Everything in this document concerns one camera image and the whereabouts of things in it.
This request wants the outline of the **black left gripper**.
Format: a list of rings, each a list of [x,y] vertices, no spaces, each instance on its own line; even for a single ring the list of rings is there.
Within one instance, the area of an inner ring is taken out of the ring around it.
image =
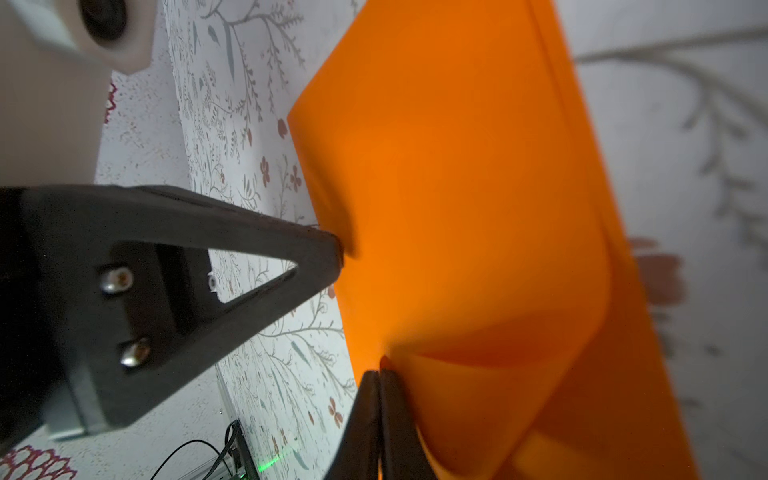
[[[342,265],[330,233],[176,187],[3,187],[1,454],[131,425]]]

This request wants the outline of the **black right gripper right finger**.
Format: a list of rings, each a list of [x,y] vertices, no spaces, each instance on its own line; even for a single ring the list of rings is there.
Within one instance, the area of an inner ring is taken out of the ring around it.
[[[380,361],[381,468],[384,479],[437,478],[424,452],[405,386],[392,361]]]

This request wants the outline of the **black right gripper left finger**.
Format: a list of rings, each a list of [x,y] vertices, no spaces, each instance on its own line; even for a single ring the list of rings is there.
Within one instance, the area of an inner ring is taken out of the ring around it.
[[[380,376],[376,371],[367,371],[325,479],[378,479],[380,427]]]

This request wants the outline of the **orange square paper sheet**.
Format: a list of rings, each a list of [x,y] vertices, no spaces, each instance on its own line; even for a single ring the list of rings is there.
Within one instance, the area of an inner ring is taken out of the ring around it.
[[[696,477],[551,2],[369,1],[288,123],[438,478]]]

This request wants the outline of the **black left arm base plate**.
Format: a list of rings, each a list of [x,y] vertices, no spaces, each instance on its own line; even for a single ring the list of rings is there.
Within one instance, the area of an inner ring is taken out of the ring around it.
[[[213,465],[203,476],[204,480],[259,480],[260,475],[249,451],[242,424],[232,421],[225,431],[225,443]]]

